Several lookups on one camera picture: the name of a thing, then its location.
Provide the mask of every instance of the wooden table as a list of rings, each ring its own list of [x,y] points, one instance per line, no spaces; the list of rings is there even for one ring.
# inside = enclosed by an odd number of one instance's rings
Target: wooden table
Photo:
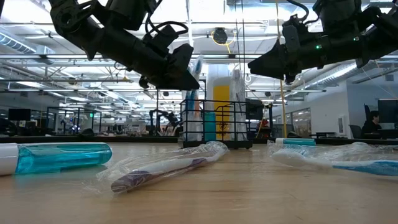
[[[109,164],[176,149],[111,146]],[[1,177],[1,223],[398,223],[397,178],[284,167],[265,145],[118,197],[83,190],[100,169]]]

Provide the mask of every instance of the black metal frame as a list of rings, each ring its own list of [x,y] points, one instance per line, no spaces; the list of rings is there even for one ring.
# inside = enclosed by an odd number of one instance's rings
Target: black metal frame
[[[90,112],[90,113],[92,113],[93,114],[93,120],[92,120],[92,122],[91,122],[91,128],[92,129],[94,129],[94,114],[96,114],[96,113],[99,113],[99,132],[101,132],[101,126],[102,126],[102,112],[100,112],[100,111],[96,111],[96,110],[88,110],[88,109],[84,109],[84,108],[80,108],[80,107],[68,107],[68,108],[71,108],[71,109],[77,109],[77,112],[76,111],[73,111],[74,113],[77,113],[77,126],[79,127],[79,121],[80,121],[80,110],[81,109],[83,109],[83,113],[84,112]],[[47,107],[47,117],[46,117],[46,128],[48,128],[49,127],[49,112],[50,112],[50,110],[58,110],[58,111],[60,111],[60,110],[64,110],[65,111],[65,116],[67,115],[67,110],[66,110],[66,108],[62,108],[62,107],[52,107],[52,106],[49,106],[49,107]]]
[[[202,110],[190,110],[190,109],[187,109],[186,105],[187,105],[188,102],[191,102],[191,101],[199,102],[199,104],[201,104]],[[226,104],[223,105],[223,106],[219,106],[219,107],[215,108],[215,110],[206,110],[206,108],[205,108],[206,102],[226,103]],[[247,102],[240,102],[240,101],[183,100],[180,103],[180,111],[181,111],[180,114],[181,114],[182,118],[183,118],[183,116],[185,116],[183,121],[182,121],[182,123],[185,126],[186,131],[184,131],[182,133],[182,134],[185,135],[185,138],[178,140],[178,145],[180,147],[199,146],[200,144],[206,143],[206,139],[205,139],[206,134],[214,134],[215,133],[215,134],[222,134],[222,140],[220,140],[220,141],[225,143],[229,148],[232,148],[232,149],[238,149],[238,148],[242,148],[242,147],[244,147],[246,149],[251,148],[252,145],[253,145],[252,141],[248,141],[248,140],[246,140],[246,141],[238,141],[238,135],[239,134],[246,134],[247,135],[248,129],[250,127],[250,120],[248,122],[247,121],[236,121],[236,116],[235,116],[235,114],[238,114],[238,113],[245,113],[246,114],[245,111],[236,111],[236,108],[238,108],[239,106],[242,106],[242,105],[246,106],[246,104],[247,104]],[[226,110],[226,111],[224,110],[225,108],[231,108],[231,107],[233,107],[232,111],[231,110]],[[188,112],[201,112],[201,118],[202,118],[201,121],[189,121],[188,120]],[[214,112],[216,116],[221,116],[222,120],[221,121],[205,121],[204,114],[206,112]],[[234,115],[233,116],[234,120],[233,121],[224,121],[224,117],[225,116],[230,117],[231,114]],[[202,131],[188,131],[187,129],[188,129],[188,124],[189,123],[202,123],[203,130]],[[234,125],[234,131],[206,131],[206,129],[205,129],[205,124],[206,123],[216,123],[216,124],[221,124],[221,125],[223,125],[223,124],[233,124]],[[245,132],[236,131],[236,124],[242,124],[242,123],[246,124],[246,131]],[[201,141],[188,141],[188,134],[189,133],[202,133]],[[234,140],[232,140],[232,141],[224,140],[224,135],[225,134],[233,134],[234,135]]]

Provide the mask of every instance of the ceiling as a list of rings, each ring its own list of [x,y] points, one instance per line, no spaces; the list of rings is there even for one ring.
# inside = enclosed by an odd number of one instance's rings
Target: ceiling
[[[99,2],[105,5],[107,0],[99,0]],[[189,10],[187,10],[187,2],[190,5]],[[229,69],[232,70],[236,65],[242,63],[241,65],[247,73],[246,84],[248,88],[257,90],[256,92],[248,92],[248,97],[279,100],[280,96],[277,93],[274,93],[270,98],[264,94],[265,90],[278,90],[280,88],[279,81],[273,78],[249,74],[247,63],[269,51],[275,44],[278,24],[281,25],[292,14],[298,14],[299,17],[302,17],[305,12],[301,8],[285,1],[279,1],[279,15],[277,15],[274,1],[243,0],[243,6],[242,1],[237,1],[236,8],[233,2],[232,0],[164,0],[152,16],[152,22],[157,24],[164,21],[177,21],[187,24],[191,30],[191,35],[181,35],[169,49],[173,51],[173,49],[182,44],[193,43],[196,56],[199,54],[218,54],[221,56],[229,54],[227,47],[215,44],[211,38],[211,33],[216,27],[223,27],[229,36],[228,42],[232,41],[229,45],[230,53],[240,54],[242,58],[247,58],[246,64],[243,64],[243,60],[205,56],[205,64],[200,78],[202,80],[206,79],[208,67],[212,64],[227,63],[229,64]],[[300,2],[311,9],[315,1],[304,0]],[[371,4],[370,1],[363,1],[363,7],[369,4]],[[6,0],[0,20],[0,34],[6,34],[28,47],[38,49],[46,46],[53,51],[52,53],[63,55],[52,59],[51,63],[40,60],[27,60],[26,57],[25,59],[22,57],[23,55],[10,57],[10,54],[21,53],[8,46],[0,45],[0,60],[4,66],[0,69],[0,78],[51,81],[37,84],[14,82],[10,88],[78,89],[83,91],[59,91],[51,94],[58,96],[62,102],[65,102],[65,97],[67,96],[69,97],[67,98],[69,103],[126,103],[124,105],[125,108],[131,107],[132,104],[140,105],[142,109],[147,108],[147,110],[154,108],[156,92],[155,90],[143,92],[143,89],[137,84],[140,77],[138,73],[116,70],[114,62],[108,59],[87,61],[84,51],[56,33],[50,18],[50,10],[51,7],[47,0]],[[316,18],[317,15],[310,10],[308,20]],[[309,30],[311,32],[322,31],[322,26],[320,22],[315,22],[309,25]],[[141,26],[139,31],[130,33],[141,38],[145,34],[144,26]],[[321,70],[313,68],[303,71],[299,76],[300,78],[292,86],[285,86],[285,89],[302,90],[302,86],[305,86],[306,83],[311,83],[315,79],[319,80],[331,69],[347,63],[352,62],[328,65]],[[76,78],[81,81],[71,85],[66,82],[70,78]],[[324,87],[317,85],[316,89],[323,89]],[[201,82],[201,88],[205,88],[204,82]],[[126,91],[108,91],[104,95],[100,94],[99,89]],[[204,96],[204,91],[200,91],[200,98],[204,98]],[[290,96],[288,100],[303,100],[304,97],[305,94],[299,93]],[[161,107],[164,107],[165,110],[179,112],[179,105],[177,106],[177,104],[182,100],[181,92],[170,91],[169,96],[164,96],[160,92],[160,98],[164,101]],[[113,105],[112,108],[124,109],[118,105]]]

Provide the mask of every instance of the person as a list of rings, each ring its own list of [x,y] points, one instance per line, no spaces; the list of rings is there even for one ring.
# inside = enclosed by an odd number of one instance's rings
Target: person
[[[364,137],[365,134],[375,133],[379,129],[381,129],[379,124],[379,112],[371,111],[369,119],[365,121],[362,127],[362,136]]]

